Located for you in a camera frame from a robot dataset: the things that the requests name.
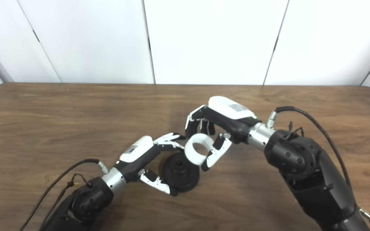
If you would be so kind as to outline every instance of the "black arm joint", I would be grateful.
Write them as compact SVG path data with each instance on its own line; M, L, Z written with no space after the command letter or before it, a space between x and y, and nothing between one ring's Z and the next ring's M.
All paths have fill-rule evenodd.
M101 177L95 177L90 184L79 187L72 195L70 206L75 218L82 222L93 222L113 199L113 192Z

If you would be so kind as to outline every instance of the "robotic hand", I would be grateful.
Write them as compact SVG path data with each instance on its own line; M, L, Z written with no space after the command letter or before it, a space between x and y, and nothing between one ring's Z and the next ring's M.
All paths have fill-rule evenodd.
M189 161L207 171L232 143L252 145L264 152L270 165L278 168L301 208L323 231L370 231L361 217L370 222L370 213L357 206L342 159L339 161L346 181L326 151L314 140L299 136L297 131L292 132L291 124L289 130L272 128L277 113L282 111L297 111L312 120L340 158L325 130L306 112L294 107L277 108L264 124L246 107L221 96L211 97L208 105L189 114L185 125L189 138L185 154ZM213 141L205 134L214 135L215 124L226 133L219 134ZM197 134L198 125L201 133ZM193 143L202 144L209 151L207 156L195 151Z
M114 194L125 184L141 180L164 193L176 196L178 192L145 166L161 151L184 147L174 140L185 139L177 133L166 134L156 140L144 136L132 144L108 171L102 164L104 175L96 177L79 187L58 206L45 222L43 231L87 231L113 199Z

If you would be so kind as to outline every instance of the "black cable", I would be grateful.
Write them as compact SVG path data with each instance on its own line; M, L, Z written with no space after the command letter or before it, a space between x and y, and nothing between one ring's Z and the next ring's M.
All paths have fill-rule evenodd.
M310 114L308 114L307 112L305 112L303 110L300 110L299 108L295 108L295 107L292 107L292 106L286 106L286 107L277 107L275 109L276 113L279 113L279 112L282 112L282 111L296 111L296 112L299 112L300 114L303 114L310 121L312 121L312 123L321 131L321 133L328 140L329 145L331 146L331 148L333 149L333 152L336 155L336 158L338 158L339 164L342 168L343 176L345 177L345 181L352 190L351 180L349 179L349 175L348 175L348 171L346 170L345 163L343 162L342 157L341 157L338 149L336 148L335 144L333 143L333 140L329 137L329 135L325 131L325 129L323 129L323 127Z
M85 184L87 183L87 181L86 181L85 177L84 177L82 174L74 174L74 175L72 176L71 181L69 181L69 182L66 184L66 186L62 189L62 191L59 193L59 195L58 195L58 197L57 197L57 199L56 199L55 203L52 205L51 209L48 211L47 215L45 216L44 220L42 221L39 231L41 231L41 230L44 228L44 225L45 225L45 223L47 222L47 220L48 220L49 216L51 215L52 211L54 211L54 209L55 209L56 205L59 203L59 201L61 200L61 198L64 196L64 194L65 194L66 190L67 190L67 189L69 189L70 187L73 187L73 186L75 185L75 183L74 183L74 179L75 179L75 177L76 177L77 175L79 175L79 176L82 178L82 180L84 181L84 183L85 183Z
M73 182L72 182L72 181L68 182L67 186L65 186L65 188L63 188L63 189L62 189L62 191L59 193L59 195L58 195L58 197L57 197L57 199L56 199L55 203L53 204L53 206L51 207L51 209L48 211L47 215L45 216L44 220L42 221L41 226L40 226L40 228L39 228L39 231L41 231L41 230L44 228L45 223L47 222L47 220L48 220L48 218L49 218L50 214L51 214L51 213L52 213L52 211L55 209L56 205L57 205L57 204L58 204L58 202L61 200L61 198L64 196L64 194L65 194L66 190L67 190L67 189L69 189L70 187L72 187L72 185L70 185L70 183L72 183L72 184L73 184Z
M28 222L31 220L32 216L34 215L35 211L38 209L40 206L42 200L44 200L45 196L48 194L48 192L55 186L58 181L62 179L67 173L69 173L72 169L77 167L78 165L84 164L84 163L96 163L98 164L100 160L98 159L85 159L83 161L79 161L78 163L72 165L70 168L68 168L65 172L63 172L48 188L45 190L45 192L42 194L40 199L38 200L37 204L35 205L34 209L32 209L31 213L29 214L28 218L25 220L24 224L19 228L18 231L24 230L25 226L28 224Z

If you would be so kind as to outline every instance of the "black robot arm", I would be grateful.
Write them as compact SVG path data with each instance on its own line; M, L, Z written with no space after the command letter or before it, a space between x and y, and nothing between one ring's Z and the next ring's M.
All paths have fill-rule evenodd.
M89 180L86 185L79 187L71 195L60 203L57 209L41 225L40 231L88 231L96 219L101 215L103 210L112 202L114 194L119 191L125 184L141 180L147 185L154 187L164 193L176 196L178 192L162 180L151 170L145 170L146 165L157 157L161 151L169 149L179 149L184 151L184 147L176 143L177 139L185 139L178 133L169 133L156 140L150 136L144 136L132 144L119 157L119 161L108 170L104 164L97 160L88 159L90 162L99 164L104 175ZM45 197L49 189L57 183L66 173L75 166L87 162L82 161L69 168L47 189L37 206L31 212L24 225L19 229L22 231L34 214L41 200ZM68 183L65 190L73 186L73 180Z
M291 130L276 131L272 128L277 113L282 111L304 114L323 132L341 163L345 179L326 151L314 140L299 136ZM201 158L200 154L194 150L188 152L188 143L185 146L187 158L194 164L201 165L205 171L207 169L204 169L204 164L210 154L222 148L207 142L210 139L208 136L194 134L197 133L198 125L201 125L202 133L207 133L208 130L213 130L207 129L212 124L223 128L226 138L232 143L249 144L263 151L267 162L278 168L301 208L323 231L370 231L362 219L364 216L370 222L370 213L357 206L348 173L337 148L326 131L309 114L294 107L281 107L273 111L264 124L253 112L228 98L210 98L208 105L202 105L191 112L185 126L185 133L190 139L188 143L201 143L209 151L202 162L198 160Z

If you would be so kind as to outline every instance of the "black base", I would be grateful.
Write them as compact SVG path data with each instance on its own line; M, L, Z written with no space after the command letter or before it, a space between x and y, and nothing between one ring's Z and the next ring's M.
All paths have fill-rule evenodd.
M168 157L163 163L163 179L180 193L193 189L199 181L199 166L186 158L183 153Z

